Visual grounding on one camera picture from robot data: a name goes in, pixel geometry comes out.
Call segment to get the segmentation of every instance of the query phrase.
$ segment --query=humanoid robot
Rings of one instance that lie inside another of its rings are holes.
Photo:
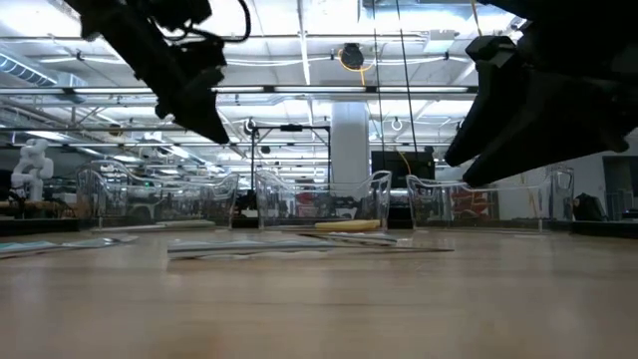
[[[29,200],[42,200],[42,180],[53,176],[53,161],[45,157],[45,150],[49,147],[46,140],[29,140],[27,146],[20,149],[20,162],[11,174],[11,187],[24,196],[24,185],[29,186]],[[32,167],[28,174],[23,171]]]

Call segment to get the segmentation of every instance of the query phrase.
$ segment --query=wooden table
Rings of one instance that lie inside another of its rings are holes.
[[[636,241],[430,232],[415,243],[457,251],[165,255],[167,239],[247,237],[289,238],[152,233],[135,245],[1,260],[0,357],[638,357]]]

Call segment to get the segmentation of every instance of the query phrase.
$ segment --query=ceiling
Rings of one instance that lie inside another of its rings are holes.
[[[370,9],[360,8],[356,0],[248,0],[251,14],[251,38],[242,44],[227,44],[225,56],[229,66],[225,69],[224,87],[251,85],[289,86],[399,86],[431,85],[475,86],[478,84],[474,64],[465,54],[465,47],[477,35],[477,24],[472,17],[468,0],[399,0],[401,22],[396,6],[382,6],[380,2],[376,20]],[[238,36],[244,31],[241,8],[235,1],[211,0],[213,16],[200,28],[223,36]],[[29,66],[44,74],[59,76],[73,74],[90,87],[143,87],[131,68],[105,41],[87,43],[79,38],[80,24],[73,14],[64,13],[61,0],[0,0],[0,54],[20,57]],[[510,24],[513,15],[493,7],[478,6],[479,25],[484,34],[514,33]],[[360,44],[369,70],[363,73],[347,71],[338,60],[339,50],[345,43]],[[84,61],[78,60],[78,53]],[[0,87],[28,88],[33,85],[12,75],[0,73]],[[195,133],[161,132],[172,128],[169,119],[162,121],[155,115],[154,96],[115,96],[105,90],[102,95],[86,96],[82,104],[61,100],[53,96],[5,96],[6,116],[10,109],[20,106],[20,126],[62,128],[107,128],[114,124],[122,127],[145,128],[139,132],[125,132],[118,136],[108,133],[65,134],[57,140],[75,144],[113,144],[149,141],[167,143],[200,143],[209,141]],[[246,120],[259,126],[282,124],[329,125],[332,103],[335,101],[363,102],[369,108],[370,128],[374,147],[380,144],[383,129],[386,150],[396,148],[409,151],[412,147],[400,145],[412,141],[412,123],[418,143],[447,144],[456,132],[472,104],[472,96],[435,97],[414,96],[409,103],[406,96],[351,96],[303,94],[277,96],[266,94],[223,94],[218,109],[224,125],[235,143],[241,146],[182,147],[188,152],[186,159],[169,152],[161,154],[153,148],[137,146],[125,149],[86,147],[102,155],[144,157],[148,163],[164,165],[221,165],[243,166],[242,158],[249,155],[248,136],[244,133]],[[5,127],[15,123],[5,122]],[[150,128],[158,127],[151,135]],[[321,139],[311,132],[281,133],[273,131],[264,143],[312,143],[309,147],[273,147],[264,158],[310,159],[325,158],[327,150]]]

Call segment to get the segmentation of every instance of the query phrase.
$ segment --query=metal frame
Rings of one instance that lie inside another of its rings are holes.
[[[330,183],[331,179],[331,171],[332,171],[332,134],[330,133],[330,126],[301,126],[301,125],[282,125],[282,126],[254,126],[252,131],[250,132],[250,188],[255,190],[255,148],[268,136],[273,130],[279,130],[281,132],[301,132],[303,130],[310,130],[313,134],[317,135],[315,130],[325,130],[328,133],[328,142],[323,141],[320,136],[316,136],[323,144],[328,148],[328,183]],[[259,130],[266,130],[266,133],[256,141],[256,134]],[[265,143],[263,146],[273,146],[272,144]],[[321,146],[317,143],[287,143],[279,146]]]

